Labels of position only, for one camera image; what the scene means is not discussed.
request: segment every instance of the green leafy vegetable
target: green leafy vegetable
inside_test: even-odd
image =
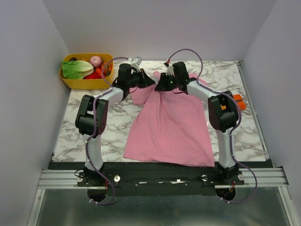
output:
[[[92,64],[87,61],[62,61],[63,75],[67,79],[83,79],[93,73]]]

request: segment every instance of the pink towel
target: pink towel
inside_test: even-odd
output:
[[[155,72],[154,76],[160,78],[160,73]],[[184,93],[158,92],[155,87],[156,84],[131,94],[134,105],[144,104],[144,107],[130,129],[124,157],[213,167],[202,101]]]

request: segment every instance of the yellow bin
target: yellow bin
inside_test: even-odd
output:
[[[77,53],[70,54],[64,58],[64,61],[69,61],[72,57],[81,60],[82,58],[89,61],[92,56],[100,56],[103,62],[108,62],[112,60],[113,57],[107,53]],[[112,71],[109,76],[106,77],[106,80],[112,84],[114,81],[114,64],[112,66]],[[69,86],[71,89],[108,89],[109,85],[103,79],[65,79],[63,76],[62,65],[60,67],[60,78]]]

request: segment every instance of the white wall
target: white wall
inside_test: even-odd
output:
[[[241,60],[276,0],[43,0],[68,50]],[[196,59],[191,54],[175,59]]]
[[[301,1],[278,0],[243,60],[272,161],[301,217]]]
[[[41,0],[0,1],[0,225],[26,225],[69,89],[68,50]]]

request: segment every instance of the marble surface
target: marble surface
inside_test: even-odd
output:
[[[115,62],[114,75],[117,76],[119,64]],[[200,62],[187,61],[186,67],[190,73],[199,73]],[[154,71],[166,70],[163,61],[143,61],[141,68],[151,77]],[[241,94],[247,109],[242,111],[242,123],[235,134],[236,158],[239,161],[265,161],[265,151],[259,138],[251,109],[249,108],[245,89],[243,87],[235,62],[204,62],[201,78],[216,90],[229,90],[233,94]],[[72,90],[66,108],[63,124],[55,147],[53,161],[85,161],[84,141],[75,127],[74,122],[82,96],[96,95],[104,90]],[[143,106],[134,106],[131,96],[113,105],[108,112],[105,132],[102,135],[102,156],[104,161],[134,161],[123,158],[127,136],[132,122]],[[218,143],[215,130],[208,119],[208,108],[204,104],[208,130],[211,138],[214,159],[218,161]]]

